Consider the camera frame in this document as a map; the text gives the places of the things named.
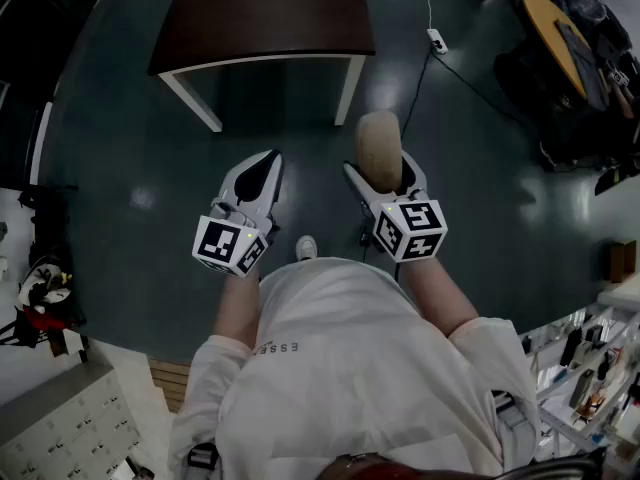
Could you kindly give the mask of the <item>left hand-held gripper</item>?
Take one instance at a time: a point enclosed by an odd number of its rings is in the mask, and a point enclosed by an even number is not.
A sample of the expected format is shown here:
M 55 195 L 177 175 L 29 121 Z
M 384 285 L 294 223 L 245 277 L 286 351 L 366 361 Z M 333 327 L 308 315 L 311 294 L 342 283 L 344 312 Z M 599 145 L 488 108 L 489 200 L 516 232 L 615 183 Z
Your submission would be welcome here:
M 199 219 L 192 256 L 206 267 L 245 278 L 269 247 L 275 229 L 272 217 L 284 161 L 279 151 L 267 150 L 232 168 L 213 199 L 208 216 Z

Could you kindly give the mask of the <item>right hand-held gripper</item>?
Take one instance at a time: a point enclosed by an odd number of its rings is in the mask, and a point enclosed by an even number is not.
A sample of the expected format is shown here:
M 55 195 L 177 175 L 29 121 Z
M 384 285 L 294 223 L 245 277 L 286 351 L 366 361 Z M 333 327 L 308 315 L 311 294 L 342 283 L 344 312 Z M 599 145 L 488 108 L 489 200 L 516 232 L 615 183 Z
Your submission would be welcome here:
M 372 238 L 395 263 L 437 254 L 448 226 L 439 202 L 427 194 L 424 171 L 408 152 L 402 151 L 399 195 L 377 192 L 349 161 L 342 168 L 348 185 L 374 218 Z

